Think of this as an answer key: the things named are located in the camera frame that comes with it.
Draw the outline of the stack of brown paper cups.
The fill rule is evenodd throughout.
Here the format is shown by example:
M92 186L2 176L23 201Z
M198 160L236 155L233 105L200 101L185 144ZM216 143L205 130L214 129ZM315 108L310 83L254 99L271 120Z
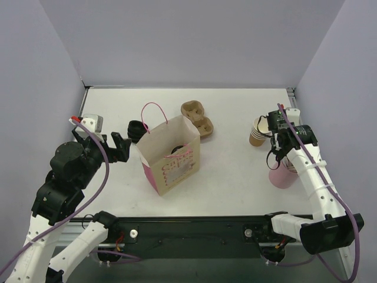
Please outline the stack of brown paper cups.
M260 147L271 136L266 116L256 118L250 131L249 143L254 147Z

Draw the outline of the cream and pink paper bag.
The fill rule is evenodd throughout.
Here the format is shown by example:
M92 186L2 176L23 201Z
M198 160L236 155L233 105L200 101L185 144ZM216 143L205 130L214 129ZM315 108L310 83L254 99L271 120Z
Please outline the cream and pink paper bag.
M200 169L200 133L183 115L151 129L136 144L144 174L162 196Z

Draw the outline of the black cup lid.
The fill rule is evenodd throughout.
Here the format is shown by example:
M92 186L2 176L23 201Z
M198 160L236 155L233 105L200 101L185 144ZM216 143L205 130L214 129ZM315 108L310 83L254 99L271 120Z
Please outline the black cup lid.
M176 151L178 151L179 149L185 147L185 145L179 145L179 146L176 146L175 148L173 148L173 150L171 151L171 154L174 154Z

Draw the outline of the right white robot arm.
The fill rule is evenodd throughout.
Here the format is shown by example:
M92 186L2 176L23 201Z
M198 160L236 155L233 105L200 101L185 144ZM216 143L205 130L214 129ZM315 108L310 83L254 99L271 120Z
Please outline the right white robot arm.
M300 218L286 212L271 214L261 233L273 241L280 235L300 241L305 250L319 254L351 244L359 245L363 217L353 214L342 202L320 155L318 140L308 125L295 125L287 109L269 112L266 120L271 131L271 153L280 163L284 158L297 171L312 208L312 218Z

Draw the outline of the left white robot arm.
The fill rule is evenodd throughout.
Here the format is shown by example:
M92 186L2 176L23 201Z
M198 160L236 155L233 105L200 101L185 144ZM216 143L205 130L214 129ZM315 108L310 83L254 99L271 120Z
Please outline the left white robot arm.
M83 139L75 133L74 137L75 141L61 144L50 161L51 171L31 209L25 243L3 268L14 266L7 282L63 282L97 245L119 237L119 219L101 211L62 254L53 255L66 225L91 203L81 203L83 190L100 166L105 166L108 177L110 164L127 162L130 155L131 140L117 132L111 134L114 148L108 146L105 135Z

